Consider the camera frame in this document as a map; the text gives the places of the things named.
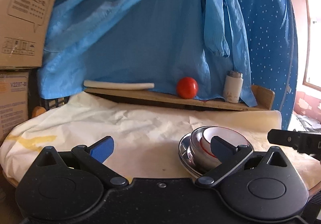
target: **white bottle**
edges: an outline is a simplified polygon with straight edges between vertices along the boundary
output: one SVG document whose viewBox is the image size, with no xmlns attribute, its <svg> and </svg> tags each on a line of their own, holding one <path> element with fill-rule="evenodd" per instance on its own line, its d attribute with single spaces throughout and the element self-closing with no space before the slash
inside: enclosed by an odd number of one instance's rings
<svg viewBox="0 0 321 224">
<path fill-rule="evenodd" d="M 223 90 L 223 97 L 225 101 L 231 103 L 238 103 L 243 85 L 243 74 L 236 71 L 229 71 Z"/>
</svg>

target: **window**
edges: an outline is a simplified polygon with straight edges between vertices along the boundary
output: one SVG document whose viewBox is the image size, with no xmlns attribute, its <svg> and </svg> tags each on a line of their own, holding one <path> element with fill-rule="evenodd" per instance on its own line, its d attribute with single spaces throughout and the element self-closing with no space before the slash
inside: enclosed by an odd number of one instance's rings
<svg viewBox="0 0 321 224">
<path fill-rule="evenodd" d="M 321 0 L 306 0 L 308 48 L 303 85 L 321 91 Z"/>
</svg>

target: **yellow stain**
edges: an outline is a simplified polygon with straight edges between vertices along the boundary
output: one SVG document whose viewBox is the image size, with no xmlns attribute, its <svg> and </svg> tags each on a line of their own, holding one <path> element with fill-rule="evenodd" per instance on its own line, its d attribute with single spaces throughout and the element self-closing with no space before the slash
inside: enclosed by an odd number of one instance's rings
<svg viewBox="0 0 321 224">
<path fill-rule="evenodd" d="M 25 139 L 21 136 L 15 136 L 15 135 L 9 135 L 6 140 L 12 140 L 20 143 L 23 147 L 25 147 L 28 150 L 41 152 L 43 149 L 43 146 L 39 146 L 39 143 L 44 142 L 53 142 L 57 138 L 56 135 L 48 135 L 48 136 L 39 136 L 34 137 L 32 139 Z"/>
</svg>

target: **stainless steel plate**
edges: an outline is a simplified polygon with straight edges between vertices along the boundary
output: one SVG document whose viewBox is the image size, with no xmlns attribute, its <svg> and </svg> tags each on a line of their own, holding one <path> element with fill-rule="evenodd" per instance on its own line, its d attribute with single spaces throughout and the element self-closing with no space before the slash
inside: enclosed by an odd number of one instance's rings
<svg viewBox="0 0 321 224">
<path fill-rule="evenodd" d="M 190 137 L 192 133 L 189 133 L 185 135 L 180 141 L 179 141 L 179 160 L 182 163 L 182 166 L 195 178 L 199 178 L 202 176 L 205 172 L 203 172 L 194 162 L 189 142 Z"/>
</svg>

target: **speech bubble graphic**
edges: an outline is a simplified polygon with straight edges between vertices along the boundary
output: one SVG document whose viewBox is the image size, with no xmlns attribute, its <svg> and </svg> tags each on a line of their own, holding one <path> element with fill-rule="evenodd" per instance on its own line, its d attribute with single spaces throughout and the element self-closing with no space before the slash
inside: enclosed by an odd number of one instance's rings
<svg viewBox="0 0 321 224">
<path fill-rule="evenodd" d="M 11 0 L 8 15 L 33 23 L 33 31 L 43 25 L 50 0 Z"/>
</svg>

